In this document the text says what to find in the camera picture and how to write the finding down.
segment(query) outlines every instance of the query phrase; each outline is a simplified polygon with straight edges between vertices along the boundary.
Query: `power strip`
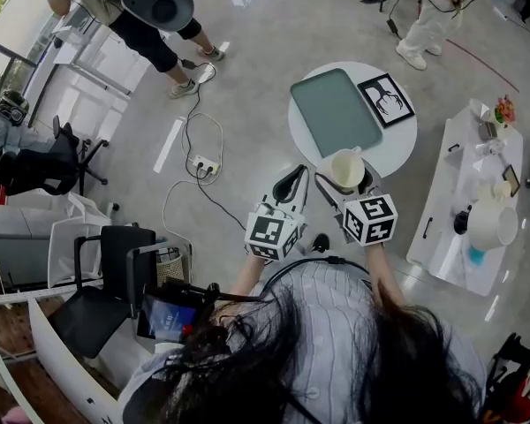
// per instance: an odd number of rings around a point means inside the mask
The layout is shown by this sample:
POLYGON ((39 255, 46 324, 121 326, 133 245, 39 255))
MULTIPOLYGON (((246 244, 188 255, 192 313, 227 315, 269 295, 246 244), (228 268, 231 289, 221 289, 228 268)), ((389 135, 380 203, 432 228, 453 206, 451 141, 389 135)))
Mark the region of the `power strip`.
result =
POLYGON ((202 157, 201 155, 197 155, 196 157, 194 157, 194 168, 199 169, 199 165, 201 163, 202 166, 200 167, 200 170, 207 172, 208 170, 210 170, 210 168, 212 169, 209 174, 217 174, 218 170, 220 169, 220 165, 218 165, 216 162, 212 162, 206 157, 202 157))

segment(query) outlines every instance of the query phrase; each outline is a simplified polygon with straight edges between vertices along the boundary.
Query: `table leg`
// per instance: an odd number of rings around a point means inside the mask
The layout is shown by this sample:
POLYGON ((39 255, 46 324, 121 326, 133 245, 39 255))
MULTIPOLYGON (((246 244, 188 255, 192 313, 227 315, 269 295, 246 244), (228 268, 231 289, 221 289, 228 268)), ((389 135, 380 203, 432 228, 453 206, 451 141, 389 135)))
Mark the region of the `table leg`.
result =
POLYGON ((86 64, 84 61, 77 60, 74 63, 74 66, 81 69, 87 75, 92 76, 94 79, 96 79, 96 80, 92 79, 92 81, 94 82, 101 81, 103 84, 107 85, 108 87, 116 89, 123 95, 130 95, 132 93, 131 90, 127 89, 126 87, 122 87, 119 83, 116 83, 110 77, 105 76, 103 73, 97 71, 94 67, 91 67, 90 65, 86 64))

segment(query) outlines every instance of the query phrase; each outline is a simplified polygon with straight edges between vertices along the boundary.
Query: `white chair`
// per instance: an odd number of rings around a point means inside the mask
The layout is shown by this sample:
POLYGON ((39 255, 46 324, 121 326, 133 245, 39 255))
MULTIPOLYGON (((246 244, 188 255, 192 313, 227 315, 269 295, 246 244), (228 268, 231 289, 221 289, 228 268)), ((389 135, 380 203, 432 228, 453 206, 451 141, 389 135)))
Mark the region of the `white chair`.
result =
MULTIPOLYGON (((49 242, 47 286, 53 287, 74 278, 74 240, 77 237, 99 236, 102 227, 110 224, 83 223, 82 216, 75 216, 53 223, 49 242)), ((85 244, 80 250, 80 264, 83 278, 100 278, 100 246, 85 244)))
MULTIPOLYGON (((47 286, 49 288, 74 278, 74 240, 77 237, 99 236, 103 226, 112 224, 94 201, 75 193, 67 194, 64 210, 66 220, 53 223, 49 242, 47 286)), ((99 279, 99 244, 85 244, 80 250, 83 278, 99 279)))

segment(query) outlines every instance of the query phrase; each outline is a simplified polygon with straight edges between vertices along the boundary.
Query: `woman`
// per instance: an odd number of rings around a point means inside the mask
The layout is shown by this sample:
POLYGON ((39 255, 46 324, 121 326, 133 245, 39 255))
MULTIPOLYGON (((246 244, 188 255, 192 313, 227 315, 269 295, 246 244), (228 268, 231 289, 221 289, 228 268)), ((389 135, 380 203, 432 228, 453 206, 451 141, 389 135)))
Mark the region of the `woman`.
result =
MULTIPOLYGON (((405 303, 381 245, 366 253, 373 292, 356 268, 308 262, 267 303, 217 310, 182 350, 138 369, 124 423, 478 422, 485 371, 472 346, 405 303)), ((249 256, 231 293, 260 293, 262 271, 249 256)))

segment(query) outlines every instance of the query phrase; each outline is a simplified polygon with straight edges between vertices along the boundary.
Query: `shoe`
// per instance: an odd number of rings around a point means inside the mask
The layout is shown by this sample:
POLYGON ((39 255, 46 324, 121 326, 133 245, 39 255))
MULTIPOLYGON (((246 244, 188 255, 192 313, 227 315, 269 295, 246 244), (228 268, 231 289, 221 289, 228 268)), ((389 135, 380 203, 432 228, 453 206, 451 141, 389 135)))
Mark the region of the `shoe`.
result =
POLYGON ((169 97, 171 99, 178 99, 179 97, 183 97, 184 95, 193 95, 198 91, 199 86, 200 83, 194 81, 193 79, 190 79, 188 80, 188 83, 186 85, 175 85, 170 91, 169 97))
POLYGON ((397 53, 406 60, 406 62, 414 69, 424 71, 427 68, 426 60, 422 58, 422 55, 409 55, 401 47, 400 43, 397 45, 397 53))
POLYGON ((326 234, 318 234, 312 242, 312 250, 310 251, 324 253, 326 250, 329 250, 329 238, 326 234))
POLYGON ((210 53, 206 53, 204 50, 202 50, 202 47, 200 47, 198 49, 198 54, 202 58, 213 61, 220 61, 225 55, 225 53, 223 53, 221 50, 218 50, 218 47, 214 47, 210 53))
POLYGON ((432 44, 426 47, 426 52, 439 56, 442 55, 442 47, 437 44, 432 44))

